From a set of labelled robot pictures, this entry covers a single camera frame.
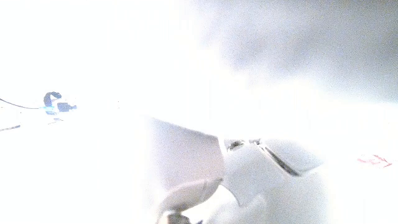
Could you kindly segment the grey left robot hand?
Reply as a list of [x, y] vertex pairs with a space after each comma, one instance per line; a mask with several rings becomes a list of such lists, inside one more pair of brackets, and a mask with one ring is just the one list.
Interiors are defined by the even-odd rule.
[[153, 223], [337, 223], [329, 166], [285, 139], [226, 141], [144, 121]]

